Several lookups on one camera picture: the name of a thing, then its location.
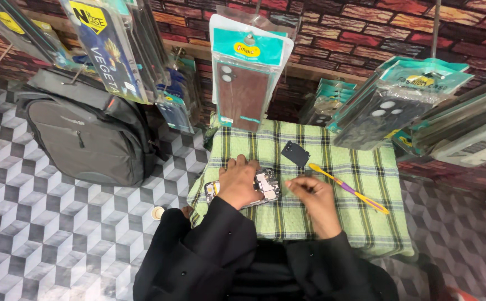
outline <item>geometric cube pattern floor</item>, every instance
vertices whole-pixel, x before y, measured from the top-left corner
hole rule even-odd
[[[15,82],[0,79],[0,301],[132,300],[158,221],[154,206],[183,207],[209,153],[203,134],[159,129],[158,161],[140,188],[76,181],[55,169],[15,116]],[[448,285],[486,293],[486,216],[470,195],[401,180],[410,235]],[[401,300],[427,300],[426,275],[385,258]]]
[[[158,129],[158,161],[140,188],[77,181],[50,165],[15,116],[14,83],[0,80],[0,300],[132,300],[158,221],[154,206],[186,204],[206,166],[200,129]]]
[[[446,285],[486,296],[486,213],[470,193],[426,181],[402,178],[410,236],[420,253],[432,259]],[[401,300],[428,300],[426,274],[414,264],[391,258],[373,263],[393,277]]]

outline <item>gray backpack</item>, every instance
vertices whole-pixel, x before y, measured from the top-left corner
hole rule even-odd
[[[139,186],[166,160],[134,102],[109,94],[86,76],[41,69],[16,93],[17,116],[61,173],[95,184]]]

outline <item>small cup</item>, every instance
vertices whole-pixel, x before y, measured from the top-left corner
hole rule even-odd
[[[152,218],[156,221],[161,219],[161,215],[165,212],[165,209],[161,206],[154,207],[152,209]]]

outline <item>green plaid cloth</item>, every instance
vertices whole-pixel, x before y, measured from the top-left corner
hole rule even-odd
[[[212,114],[211,124],[218,124],[216,114]],[[278,201],[241,210],[255,223],[258,238],[315,239],[304,205],[284,186],[284,181],[304,173],[304,169],[280,154],[291,140],[310,153],[308,163],[319,165],[390,211],[388,215],[382,214],[329,178],[317,176],[333,185],[340,222],[351,246],[361,256],[377,258],[399,253],[413,256],[393,147],[387,144],[373,152],[334,147],[333,135],[323,127],[273,120],[263,120],[259,133],[220,127],[213,137],[209,162],[187,196],[187,202],[195,209],[192,226],[197,226],[207,213],[204,185],[219,179],[219,168],[226,167],[230,158],[244,154],[248,160],[259,161],[263,168],[273,168],[281,184]]]

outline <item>yellow and purple tool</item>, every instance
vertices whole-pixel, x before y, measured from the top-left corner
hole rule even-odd
[[[384,214],[389,214],[388,209],[384,208],[384,206],[382,206],[381,204],[379,204],[379,203],[373,201],[372,199],[366,197],[365,195],[362,195],[361,193],[357,192],[356,190],[352,189],[344,181],[341,181],[340,179],[337,179],[334,176],[326,173],[317,164],[310,163],[310,164],[308,164],[308,166],[310,168],[312,168],[313,170],[315,170],[316,172],[322,173],[322,174],[326,175],[327,177],[329,177],[330,179],[333,179],[334,182],[336,182],[338,185],[340,185],[341,188],[343,188],[344,190],[346,190],[346,191],[352,193],[353,195],[359,197],[360,200],[366,202],[369,206],[373,207],[374,209],[376,209],[376,210],[378,210],[378,211],[380,211],[380,212],[382,212]]]

